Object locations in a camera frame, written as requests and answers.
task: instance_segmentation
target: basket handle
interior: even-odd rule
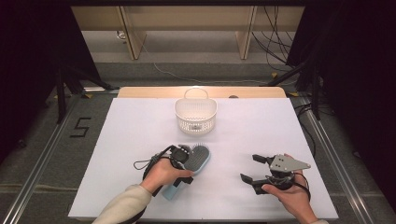
[[[184,98],[187,98],[187,97],[186,97],[187,92],[189,92],[190,90],[193,90],[193,89],[198,89],[198,90],[204,91],[204,92],[206,93],[206,99],[209,99],[209,94],[207,94],[207,91],[204,90],[204,89],[202,89],[202,88],[199,88],[199,87],[192,87],[192,88],[186,90],[186,91],[184,92]]]

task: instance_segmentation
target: white table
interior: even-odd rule
[[[276,221],[292,219],[272,195],[256,195],[240,174],[263,179],[267,164],[252,154],[272,157],[288,153],[311,164],[304,170],[319,218],[338,218],[303,131],[287,98],[221,99],[216,126],[201,137],[177,127],[177,99],[114,99],[78,189],[69,216],[94,219],[129,185],[140,183],[143,170],[135,161],[148,160],[170,145],[206,144],[210,161],[191,185],[183,185],[172,201],[161,193],[152,199],[142,221]]]

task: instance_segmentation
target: sleeve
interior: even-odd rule
[[[150,192],[140,185],[132,185],[111,200],[93,223],[110,224],[128,221],[139,213],[143,215],[150,201]]]
[[[327,222],[325,220],[318,220],[316,222],[312,222],[311,224],[329,224],[329,222]]]

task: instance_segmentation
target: metal rail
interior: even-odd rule
[[[309,104],[309,100],[306,97],[302,97],[301,102],[304,105]],[[359,223],[374,224],[373,218],[367,208],[366,203],[359,194],[358,189],[353,184],[353,181],[349,177],[349,174],[347,173],[343,163],[341,163],[341,160],[338,157],[337,152],[333,147],[329,136],[326,134],[326,131],[324,130],[320,120],[317,120],[311,111],[307,111],[307,114]]]
[[[23,213],[24,208],[29,203],[29,200],[35,190],[35,186],[38,183],[40,177],[44,173],[44,170],[53,154],[54,149],[57,147],[59,140],[62,137],[62,133],[64,131],[64,127],[67,124],[68,118],[72,113],[76,103],[78,102],[80,95],[74,95],[71,98],[69,108],[64,116],[62,122],[56,124],[54,131],[52,132],[49,141],[44,147],[43,152],[35,163],[35,167],[32,172],[29,174],[25,183],[23,184],[21,191],[18,196],[15,198],[12,205],[9,207],[7,211],[6,218],[3,220],[3,224],[15,224],[18,223],[21,215]]]

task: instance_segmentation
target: plastic basket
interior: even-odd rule
[[[203,91],[206,98],[187,98],[187,93],[193,89]],[[215,127],[218,103],[209,99],[207,91],[191,88],[186,90],[183,99],[176,101],[175,111],[181,131],[191,135],[202,135],[209,133]]]

